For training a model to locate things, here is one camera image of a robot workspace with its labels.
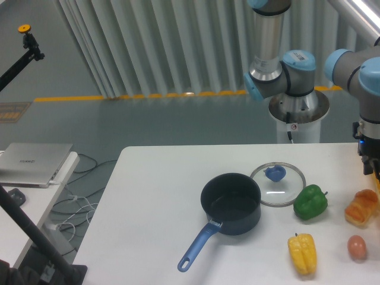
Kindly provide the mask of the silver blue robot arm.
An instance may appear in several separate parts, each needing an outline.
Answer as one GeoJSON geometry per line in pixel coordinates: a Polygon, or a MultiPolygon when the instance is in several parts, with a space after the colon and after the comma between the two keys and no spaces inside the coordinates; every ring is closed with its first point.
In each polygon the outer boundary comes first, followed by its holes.
{"type": "MultiPolygon", "coordinates": [[[[353,124],[365,175],[379,175],[379,7],[373,1],[332,1],[332,7],[369,44],[353,52],[339,49],[324,64],[327,79],[359,102],[359,120],[353,124]]],[[[304,50],[278,51],[284,13],[290,1],[249,1],[256,14],[255,59],[244,75],[248,93],[270,98],[270,113],[286,124],[309,123],[328,111],[327,98],[315,91],[315,58],[304,50]]]]}

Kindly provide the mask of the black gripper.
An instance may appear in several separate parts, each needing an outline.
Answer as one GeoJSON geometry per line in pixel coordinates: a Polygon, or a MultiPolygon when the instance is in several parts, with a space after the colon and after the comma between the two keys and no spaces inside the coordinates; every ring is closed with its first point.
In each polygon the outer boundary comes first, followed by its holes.
{"type": "Polygon", "coordinates": [[[363,174],[379,174],[379,124],[353,122],[353,137],[358,140],[357,152],[362,158],[363,174]]]}

